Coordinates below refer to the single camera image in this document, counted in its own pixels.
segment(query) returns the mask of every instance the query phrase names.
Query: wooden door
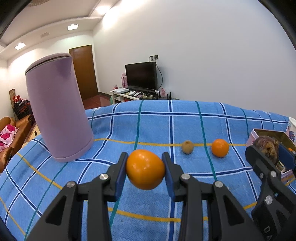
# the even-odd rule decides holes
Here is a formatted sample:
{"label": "wooden door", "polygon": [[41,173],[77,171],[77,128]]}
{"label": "wooden door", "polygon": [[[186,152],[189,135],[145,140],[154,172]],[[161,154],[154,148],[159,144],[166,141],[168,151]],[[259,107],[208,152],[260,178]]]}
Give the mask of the wooden door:
{"label": "wooden door", "polygon": [[69,53],[73,57],[75,74],[82,100],[98,95],[91,45],[69,49]]}

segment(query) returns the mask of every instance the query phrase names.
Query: brown leather sofa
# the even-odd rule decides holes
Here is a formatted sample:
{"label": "brown leather sofa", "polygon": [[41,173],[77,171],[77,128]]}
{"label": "brown leather sofa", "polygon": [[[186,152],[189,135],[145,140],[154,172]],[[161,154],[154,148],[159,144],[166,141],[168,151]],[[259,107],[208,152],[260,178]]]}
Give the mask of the brown leather sofa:
{"label": "brown leather sofa", "polygon": [[3,172],[10,159],[22,148],[25,139],[31,130],[31,121],[31,115],[27,115],[19,121],[15,121],[15,119],[11,117],[4,117],[0,120],[0,132],[8,124],[19,128],[11,145],[0,152],[0,173]]}

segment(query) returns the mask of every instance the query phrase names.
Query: baseboard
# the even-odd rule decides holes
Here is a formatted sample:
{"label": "baseboard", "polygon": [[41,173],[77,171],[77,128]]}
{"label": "baseboard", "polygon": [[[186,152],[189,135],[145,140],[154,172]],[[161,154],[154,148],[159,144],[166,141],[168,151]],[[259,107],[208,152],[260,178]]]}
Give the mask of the baseboard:
{"label": "baseboard", "polygon": [[99,95],[103,95],[103,96],[106,96],[106,97],[111,97],[111,95],[106,94],[106,93],[104,93],[104,92],[99,92]]}

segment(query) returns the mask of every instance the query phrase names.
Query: power cord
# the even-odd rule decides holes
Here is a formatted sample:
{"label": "power cord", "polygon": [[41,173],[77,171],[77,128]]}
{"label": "power cord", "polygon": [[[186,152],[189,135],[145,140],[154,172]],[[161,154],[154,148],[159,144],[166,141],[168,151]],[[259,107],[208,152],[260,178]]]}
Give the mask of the power cord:
{"label": "power cord", "polygon": [[161,73],[161,71],[160,71],[160,69],[159,69],[159,67],[158,67],[158,65],[157,65],[157,63],[156,63],[156,61],[155,61],[155,64],[156,64],[156,67],[158,68],[158,71],[160,72],[160,75],[161,75],[161,85],[160,85],[159,88],[157,89],[157,90],[159,90],[159,89],[161,88],[162,84],[163,84],[163,74]]}

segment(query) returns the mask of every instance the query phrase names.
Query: pillow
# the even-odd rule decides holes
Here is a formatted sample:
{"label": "pillow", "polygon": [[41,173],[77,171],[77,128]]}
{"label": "pillow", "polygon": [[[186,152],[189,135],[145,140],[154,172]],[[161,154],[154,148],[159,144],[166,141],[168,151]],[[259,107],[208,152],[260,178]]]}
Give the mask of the pillow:
{"label": "pillow", "polygon": [[0,152],[6,148],[3,142],[0,142]]}
{"label": "pillow", "polygon": [[4,133],[0,135],[0,142],[3,142],[6,145],[10,145],[14,139],[14,135],[11,133]]}
{"label": "pillow", "polygon": [[3,135],[5,133],[11,133],[13,136],[15,136],[15,133],[18,131],[18,128],[12,125],[6,125],[4,129],[1,131],[0,135]]}

